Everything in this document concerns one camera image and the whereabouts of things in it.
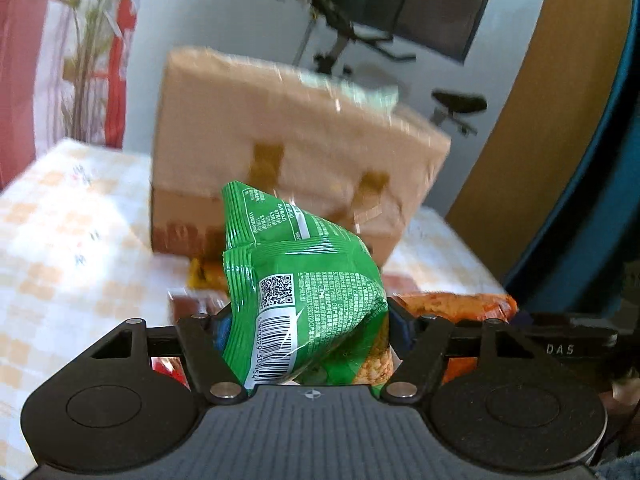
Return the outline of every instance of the qr code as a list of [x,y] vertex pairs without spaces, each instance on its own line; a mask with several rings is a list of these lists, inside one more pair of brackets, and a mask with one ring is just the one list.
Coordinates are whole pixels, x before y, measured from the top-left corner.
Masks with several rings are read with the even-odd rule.
[[271,306],[294,304],[293,274],[273,274],[260,280],[260,312]]

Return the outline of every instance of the tablecloth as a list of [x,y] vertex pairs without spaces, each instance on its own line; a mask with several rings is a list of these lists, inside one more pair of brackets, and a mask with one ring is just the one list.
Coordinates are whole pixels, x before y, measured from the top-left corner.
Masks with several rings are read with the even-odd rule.
[[[151,160],[72,140],[0,195],[0,476],[35,462],[20,432],[28,395],[124,319],[169,324],[188,261],[149,245]],[[422,209],[385,266],[423,290],[502,292],[446,222]]]

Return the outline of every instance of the exercise bike seat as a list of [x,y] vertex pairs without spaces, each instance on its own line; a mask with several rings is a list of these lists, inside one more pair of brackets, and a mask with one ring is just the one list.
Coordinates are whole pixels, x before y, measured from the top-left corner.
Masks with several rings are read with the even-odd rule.
[[451,114],[476,114],[486,110],[486,99],[480,94],[457,94],[444,90],[431,92],[439,104],[444,106]]

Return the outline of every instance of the white wall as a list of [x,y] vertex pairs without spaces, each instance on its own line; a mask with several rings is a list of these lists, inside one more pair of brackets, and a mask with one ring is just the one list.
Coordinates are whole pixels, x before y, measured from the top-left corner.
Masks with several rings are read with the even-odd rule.
[[[395,83],[402,100],[430,117],[431,91],[444,88],[484,94],[488,109],[469,118],[477,136],[463,137],[443,124],[452,145],[426,203],[444,215],[475,164],[511,91],[529,46],[543,0],[489,0],[464,64],[405,40],[389,47],[415,52],[417,62],[396,64],[359,44],[347,47],[343,64],[354,69],[354,81],[365,86]],[[222,52],[291,62],[302,39],[307,13],[295,2],[277,0],[142,0],[127,73],[126,150],[150,153],[158,89],[164,59],[180,44],[207,45]],[[328,51],[335,32],[316,27],[302,66]]]

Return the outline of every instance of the green plastic wrapper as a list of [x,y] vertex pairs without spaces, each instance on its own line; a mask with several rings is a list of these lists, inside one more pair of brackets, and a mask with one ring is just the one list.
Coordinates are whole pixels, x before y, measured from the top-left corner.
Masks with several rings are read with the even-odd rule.
[[380,272],[354,234],[240,182],[223,189],[232,305],[223,357],[244,386],[351,384],[387,324]]

